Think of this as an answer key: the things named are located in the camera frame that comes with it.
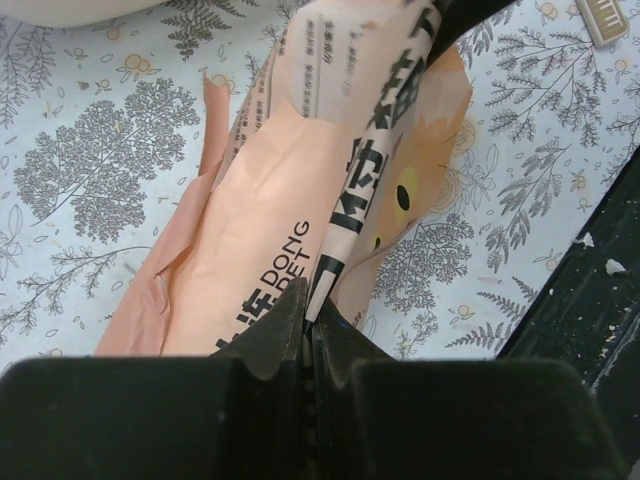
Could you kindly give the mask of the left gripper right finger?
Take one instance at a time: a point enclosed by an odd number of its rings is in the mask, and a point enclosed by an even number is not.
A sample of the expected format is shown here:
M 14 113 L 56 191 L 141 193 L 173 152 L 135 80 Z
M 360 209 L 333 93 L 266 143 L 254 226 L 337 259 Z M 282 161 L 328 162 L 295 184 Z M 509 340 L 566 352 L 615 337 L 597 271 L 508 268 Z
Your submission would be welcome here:
M 324 479 L 621 479 L 577 373 L 549 360 L 399 361 L 333 305 L 312 329 Z

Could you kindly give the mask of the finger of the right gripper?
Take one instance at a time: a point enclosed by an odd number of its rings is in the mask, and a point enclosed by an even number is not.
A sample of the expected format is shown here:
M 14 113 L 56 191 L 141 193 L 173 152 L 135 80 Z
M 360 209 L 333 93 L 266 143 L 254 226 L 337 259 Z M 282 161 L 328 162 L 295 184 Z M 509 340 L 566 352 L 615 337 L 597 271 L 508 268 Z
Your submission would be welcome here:
M 433 5 L 442 20 L 428 56 L 428 66 L 435 63 L 467 31 L 513 3 L 514 0 L 434 1 Z

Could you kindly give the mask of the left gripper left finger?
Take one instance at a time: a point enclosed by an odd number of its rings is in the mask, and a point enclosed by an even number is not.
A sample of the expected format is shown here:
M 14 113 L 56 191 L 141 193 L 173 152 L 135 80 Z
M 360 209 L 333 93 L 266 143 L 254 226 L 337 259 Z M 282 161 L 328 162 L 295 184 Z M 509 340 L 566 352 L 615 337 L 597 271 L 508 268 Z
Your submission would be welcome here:
M 208 356 L 40 358 L 1 379 L 5 479 L 295 479 L 307 283 Z

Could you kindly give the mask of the gold brown bookmark strip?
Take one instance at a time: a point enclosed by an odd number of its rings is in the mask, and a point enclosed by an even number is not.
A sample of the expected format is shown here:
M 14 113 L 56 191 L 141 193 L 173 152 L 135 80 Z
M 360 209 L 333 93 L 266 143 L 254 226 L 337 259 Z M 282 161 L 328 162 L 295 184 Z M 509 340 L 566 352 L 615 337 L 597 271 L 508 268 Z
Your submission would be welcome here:
M 615 44 L 628 33 L 628 21 L 616 0 L 576 0 L 576 4 L 597 48 Z

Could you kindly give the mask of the pink cat litter bag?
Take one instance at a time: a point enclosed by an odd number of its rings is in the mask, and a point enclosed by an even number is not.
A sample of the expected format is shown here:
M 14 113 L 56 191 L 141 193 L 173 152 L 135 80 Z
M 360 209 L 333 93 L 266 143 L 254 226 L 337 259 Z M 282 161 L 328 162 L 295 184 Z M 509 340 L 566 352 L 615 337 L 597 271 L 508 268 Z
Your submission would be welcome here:
M 317 312 L 367 309 L 382 255 L 433 204 L 471 88 L 442 1 L 313 1 L 234 123 L 205 88 L 198 176 L 117 307 L 100 356 L 203 355 L 297 278 Z

